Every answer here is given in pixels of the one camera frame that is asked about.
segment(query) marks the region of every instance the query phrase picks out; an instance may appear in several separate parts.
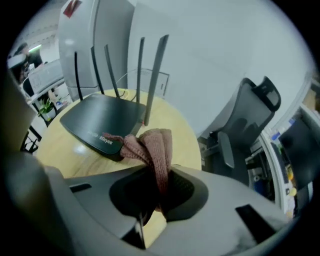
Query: wooden table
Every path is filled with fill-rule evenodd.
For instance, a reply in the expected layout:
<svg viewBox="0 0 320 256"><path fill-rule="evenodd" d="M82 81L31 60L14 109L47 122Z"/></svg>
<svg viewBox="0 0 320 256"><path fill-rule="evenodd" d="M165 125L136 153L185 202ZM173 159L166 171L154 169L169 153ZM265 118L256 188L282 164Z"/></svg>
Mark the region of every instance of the wooden table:
<svg viewBox="0 0 320 256"><path fill-rule="evenodd" d="M128 90L128 100L134 98L136 91ZM108 96L115 97L113 90L105 90ZM140 102L147 104L148 94L141 92ZM47 166L58 168L65 178L104 174L141 165L142 162L125 158L114 162L88 148L61 125L60 118L79 100L66 107L46 129L36 157ZM147 130L166 128L172 132L172 164L201 170L201 155L197 138L188 122L177 109L164 99L154 97L148 126L143 126L138 136ZM154 212L148 224L143 227L145 245L149 247L166 227L166 220L159 212Z"/></svg>

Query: black router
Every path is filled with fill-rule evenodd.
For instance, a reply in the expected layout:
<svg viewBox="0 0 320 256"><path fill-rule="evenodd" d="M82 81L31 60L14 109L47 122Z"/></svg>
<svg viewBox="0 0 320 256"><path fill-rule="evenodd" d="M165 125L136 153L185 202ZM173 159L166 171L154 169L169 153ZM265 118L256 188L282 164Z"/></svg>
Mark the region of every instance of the black router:
<svg viewBox="0 0 320 256"><path fill-rule="evenodd" d="M168 37L169 35L165 35L159 40L152 69L146 106L140 103L141 63L145 42L144 37L140 40L139 48L136 102L121 99L119 96L111 66L108 45L104 47L104 52L116 97L107 96L104 93L98 73L95 50L94 47L92 47L91 55L93 67L101 94L93 93L83 99L79 85L77 52L75 52L75 80L80 102L61 117L60 122L64 128L74 135L79 141L99 154L113 161L121 161L123 159L123 157L120 156L120 150L123 146L122 143L108 139L104 134L108 133L121 137L125 137L129 134L136 135L143 123L143 120L145 126L149 124L152 102Z"/></svg>

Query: pink cloth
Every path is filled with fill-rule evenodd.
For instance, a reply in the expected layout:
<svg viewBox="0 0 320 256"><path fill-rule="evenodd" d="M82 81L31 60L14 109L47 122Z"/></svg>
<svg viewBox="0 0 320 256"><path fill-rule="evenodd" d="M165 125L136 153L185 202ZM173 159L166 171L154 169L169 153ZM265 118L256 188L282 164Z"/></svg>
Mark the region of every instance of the pink cloth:
<svg viewBox="0 0 320 256"><path fill-rule="evenodd" d="M129 134L121 136L108 133L106 138L123 143L120 155L124 158L138 159L144 162L154 172L156 184L162 197L167 195L168 173L172 159L172 135L169 129L151 129L139 138Z"/></svg>

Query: light wood tabletop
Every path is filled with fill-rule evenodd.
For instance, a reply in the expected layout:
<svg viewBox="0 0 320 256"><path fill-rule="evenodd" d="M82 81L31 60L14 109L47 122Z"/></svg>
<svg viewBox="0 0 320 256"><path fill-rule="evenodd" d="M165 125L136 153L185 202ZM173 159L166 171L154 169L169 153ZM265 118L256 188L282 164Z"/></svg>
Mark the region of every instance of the light wood tabletop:
<svg viewBox="0 0 320 256"><path fill-rule="evenodd" d="M127 90L124 95L127 100L134 98L136 91ZM105 90L108 96L115 97L114 90ZM147 104L148 94L140 93L140 102ZM66 107L46 129L39 144L36 157L46 166L58 168L65 178L83 177L104 174L141 165L142 162L125 158L120 162L114 162L98 154L72 136L60 123L60 118L79 100ZM172 161L174 165L201 170L201 154L197 138L185 118L173 106L164 99L154 97L151 108L151 116L148 126L142 126L137 134L144 133L154 128L170 129L172 132ZM166 227L166 220L159 212L154 212L148 224L143 227L146 247Z"/></svg>

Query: gray office chair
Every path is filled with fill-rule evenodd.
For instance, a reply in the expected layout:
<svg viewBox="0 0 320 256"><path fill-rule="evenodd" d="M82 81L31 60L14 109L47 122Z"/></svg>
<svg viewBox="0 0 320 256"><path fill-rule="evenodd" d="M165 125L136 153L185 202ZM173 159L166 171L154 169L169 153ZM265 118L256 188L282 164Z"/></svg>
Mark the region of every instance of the gray office chair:
<svg viewBox="0 0 320 256"><path fill-rule="evenodd" d="M281 96L266 76L256 86L244 78L231 115L219 129L207 139L207 150L202 153L205 171L233 178L249 185L246 158L250 147L275 115L281 104Z"/></svg>

